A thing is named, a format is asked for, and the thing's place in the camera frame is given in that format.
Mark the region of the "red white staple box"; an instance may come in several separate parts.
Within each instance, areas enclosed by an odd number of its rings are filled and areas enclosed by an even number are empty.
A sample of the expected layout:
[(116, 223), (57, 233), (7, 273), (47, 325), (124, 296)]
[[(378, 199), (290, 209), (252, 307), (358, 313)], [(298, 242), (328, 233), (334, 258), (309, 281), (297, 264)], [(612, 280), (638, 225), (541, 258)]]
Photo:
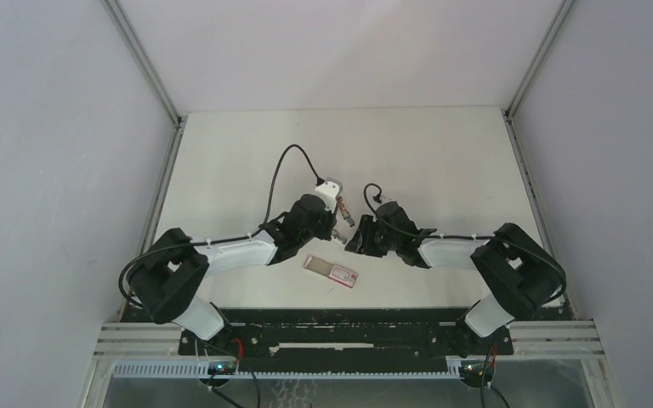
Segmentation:
[(309, 255), (305, 259), (303, 267), (308, 271), (348, 288), (353, 288), (358, 280), (358, 274), (356, 272), (312, 255)]

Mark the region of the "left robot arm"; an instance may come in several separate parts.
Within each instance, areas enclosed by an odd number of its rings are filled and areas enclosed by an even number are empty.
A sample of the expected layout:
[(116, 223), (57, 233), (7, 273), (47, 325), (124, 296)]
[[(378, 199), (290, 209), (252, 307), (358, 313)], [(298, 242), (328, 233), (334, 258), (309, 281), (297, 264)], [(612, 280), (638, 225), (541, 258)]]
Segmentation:
[(330, 240), (337, 211), (337, 195), (314, 192), (259, 225), (253, 235), (193, 241), (181, 228), (169, 229), (124, 266), (119, 291), (152, 322), (174, 323), (196, 335), (209, 353), (222, 354), (230, 347), (232, 333), (219, 308), (198, 296), (202, 282), (237, 269), (279, 264), (314, 239)]

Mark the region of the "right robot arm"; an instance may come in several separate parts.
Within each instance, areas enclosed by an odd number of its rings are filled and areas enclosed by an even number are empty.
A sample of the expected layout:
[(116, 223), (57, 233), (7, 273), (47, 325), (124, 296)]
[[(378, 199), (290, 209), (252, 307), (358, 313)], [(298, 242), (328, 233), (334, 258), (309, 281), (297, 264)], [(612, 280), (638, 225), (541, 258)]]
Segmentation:
[(421, 229), (395, 201), (361, 217), (347, 252), (381, 258), (394, 252), (406, 265), (450, 267), (479, 273), (489, 289), (459, 320), (458, 345), (478, 354), (491, 335), (514, 320), (532, 317), (566, 289), (564, 269), (517, 224), (490, 235), (448, 235)]

